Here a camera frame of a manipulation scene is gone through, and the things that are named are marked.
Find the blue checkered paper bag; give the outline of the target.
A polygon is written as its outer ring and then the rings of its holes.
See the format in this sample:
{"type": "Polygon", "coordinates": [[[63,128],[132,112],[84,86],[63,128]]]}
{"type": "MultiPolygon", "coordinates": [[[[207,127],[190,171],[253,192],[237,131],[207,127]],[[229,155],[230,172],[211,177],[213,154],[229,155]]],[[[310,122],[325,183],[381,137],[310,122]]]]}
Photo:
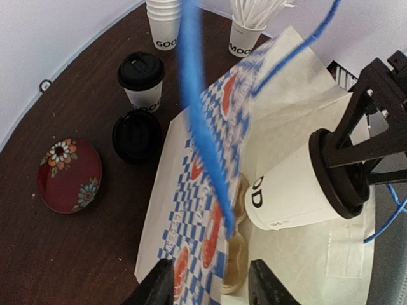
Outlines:
{"type": "Polygon", "coordinates": [[[406,151],[406,56],[375,59],[354,91],[335,85],[311,39],[286,28],[204,87],[200,11],[184,1],[183,110],[169,126],[135,265],[171,304],[259,300],[252,266],[281,304],[365,304],[378,173],[406,151]]]}

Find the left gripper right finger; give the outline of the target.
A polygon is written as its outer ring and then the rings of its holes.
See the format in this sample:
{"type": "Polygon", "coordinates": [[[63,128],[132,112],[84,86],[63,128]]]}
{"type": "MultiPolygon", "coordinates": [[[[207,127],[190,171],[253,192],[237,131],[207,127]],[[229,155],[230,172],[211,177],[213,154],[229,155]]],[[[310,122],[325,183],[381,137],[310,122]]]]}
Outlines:
{"type": "Polygon", "coordinates": [[[250,305],[299,305],[261,259],[250,263],[248,291],[250,305]]]}

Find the black plastic cup lid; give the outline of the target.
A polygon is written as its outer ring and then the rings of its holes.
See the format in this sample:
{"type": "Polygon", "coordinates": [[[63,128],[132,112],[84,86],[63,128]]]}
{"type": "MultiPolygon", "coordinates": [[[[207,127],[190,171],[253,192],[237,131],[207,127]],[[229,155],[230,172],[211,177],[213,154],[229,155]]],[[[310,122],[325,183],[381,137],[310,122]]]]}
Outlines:
{"type": "Polygon", "coordinates": [[[361,214],[363,205],[370,197],[367,175],[362,164],[328,168],[322,157],[322,148],[329,130],[321,128],[313,132],[308,141],[310,160],[319,185],[328,202],[344,219],[361,214]]]}

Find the white paper coffee cup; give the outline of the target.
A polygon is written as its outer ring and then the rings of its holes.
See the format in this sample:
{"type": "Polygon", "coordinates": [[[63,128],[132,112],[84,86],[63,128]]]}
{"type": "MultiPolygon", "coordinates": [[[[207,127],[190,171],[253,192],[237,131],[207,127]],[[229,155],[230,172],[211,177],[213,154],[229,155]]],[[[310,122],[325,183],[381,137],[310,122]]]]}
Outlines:
{"type": "Polygon", "coordinates": [[[308,144],[259,177],[245,194],[245,209],[258,228],[280,230],[339,218],[317,181],[308,144]]]}

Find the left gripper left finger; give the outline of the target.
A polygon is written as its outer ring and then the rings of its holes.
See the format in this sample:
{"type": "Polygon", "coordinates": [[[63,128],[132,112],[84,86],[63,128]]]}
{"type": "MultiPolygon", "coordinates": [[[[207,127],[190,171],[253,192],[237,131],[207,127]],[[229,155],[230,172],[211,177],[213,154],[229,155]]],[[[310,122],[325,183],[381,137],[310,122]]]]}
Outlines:
{"type": "Polygon", "coordinates": [[[160,259],[127,298],[127,304],[170,305],[174,303],[174,263],[160,259]]]}

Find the brown cardboard cup carrier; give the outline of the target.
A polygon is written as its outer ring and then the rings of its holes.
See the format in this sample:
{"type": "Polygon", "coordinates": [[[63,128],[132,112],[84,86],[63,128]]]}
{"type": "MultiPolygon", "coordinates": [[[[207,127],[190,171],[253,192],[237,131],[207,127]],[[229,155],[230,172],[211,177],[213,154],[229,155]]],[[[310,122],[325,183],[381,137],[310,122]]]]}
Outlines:
{"type": "Polygon", "coordinates": [[[248,243],[239,231],[239,225],[247,218],[245,209],[245,192],[249,183],[244,175],[240,174],[237,191],[235,193],[235,233],[228,241],[228,255],[226,260],[226,273],[223,279],[222,294],[232,294],[244,284],[248,274],[248,243]]]}

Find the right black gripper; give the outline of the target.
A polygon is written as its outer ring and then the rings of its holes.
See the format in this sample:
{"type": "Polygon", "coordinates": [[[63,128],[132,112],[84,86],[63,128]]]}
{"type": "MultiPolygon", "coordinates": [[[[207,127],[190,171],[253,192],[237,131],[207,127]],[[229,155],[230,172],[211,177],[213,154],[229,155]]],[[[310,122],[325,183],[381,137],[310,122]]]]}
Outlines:
{"type": "Polygon", "coordinates": [[[397,50],[386,65],[374,59],[360,73],[349,105],[336,130],[324,162],[334,186],[369,186],[406,182],[406,170],[375,172],[390,151],[390,140],[406,139],[406,55],[397,50]],[[380,114],[387,129],[355,146],[346,141],[363,117],[380,114]]]}

